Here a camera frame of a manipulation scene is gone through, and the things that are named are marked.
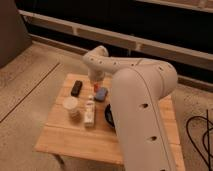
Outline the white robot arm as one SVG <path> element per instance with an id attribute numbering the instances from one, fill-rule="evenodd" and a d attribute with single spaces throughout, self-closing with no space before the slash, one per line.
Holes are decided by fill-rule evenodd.
<path id="1" fill-rule="evenodd" d="M 109 98 L 125 171 L 177 171 L 158 105 L 174 91 L 176 69 L 162 60 L 111 57 L 103 46 L 83 62 L 92 82 L 112 75 Z"/>

